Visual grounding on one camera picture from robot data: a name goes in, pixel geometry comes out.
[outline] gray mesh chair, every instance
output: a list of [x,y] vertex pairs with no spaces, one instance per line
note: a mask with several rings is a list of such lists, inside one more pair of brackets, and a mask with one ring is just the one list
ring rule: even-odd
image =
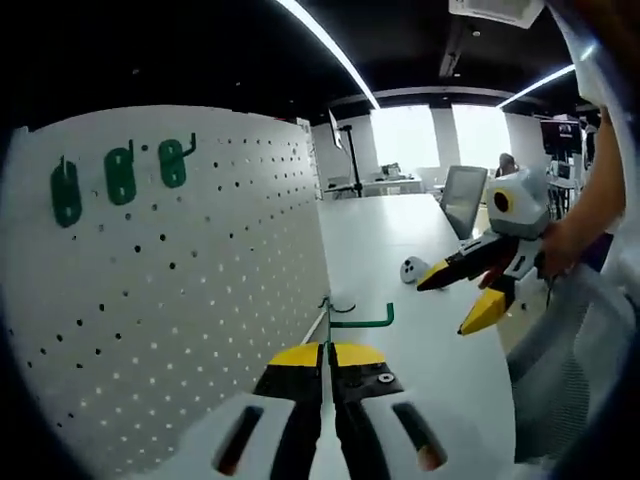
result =
[[460,240],[473,232],[486,180],[486,168],[449,167],[440,207]]

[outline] air conditioner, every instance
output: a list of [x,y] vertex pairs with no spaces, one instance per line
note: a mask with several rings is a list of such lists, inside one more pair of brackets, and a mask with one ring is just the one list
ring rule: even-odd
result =
[[544,8],[543,0],[449,0],[454,15],[486,18],[529,28]]

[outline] person's arm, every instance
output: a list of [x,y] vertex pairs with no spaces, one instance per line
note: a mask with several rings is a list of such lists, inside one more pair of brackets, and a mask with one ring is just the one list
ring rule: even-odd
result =
[[573,265],[624,212],[625,202],[620,149],[609,113],[603,108],[591,178],[567,216],[553,224],[545,236],[544,273],[557,275]]

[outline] window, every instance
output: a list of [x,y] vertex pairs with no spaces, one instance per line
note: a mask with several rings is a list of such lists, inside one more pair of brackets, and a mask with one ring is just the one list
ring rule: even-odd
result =
[[458,133],[460,164],[498,168],[500,154],[511,154],[504,112],[480,105],[452,105],[451,108]]
[[398,162],[403,172],[440,166],[433,116],[428,105],[373,110],[371,125],[378,165]]

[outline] black ceiling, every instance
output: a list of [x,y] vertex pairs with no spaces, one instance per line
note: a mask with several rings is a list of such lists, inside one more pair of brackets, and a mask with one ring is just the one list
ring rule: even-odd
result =
[[[516,92],[571,62],[551,15],[529,30],[448,13],[447,0],[301,0],[373,91],[419,86]],[[145,104],[232,108],[322,121],[336,99],[361,93],[320,42],[275,0],[228,0],[134,11],[92,6],[41,11],[5,43],[11,125],[37,128],[69,116]],[[536,111],[570,110],[568,76],[534,95]],[[477,95],[381,99],[497,104]],[[364,113],[367,102],[338,107]]]

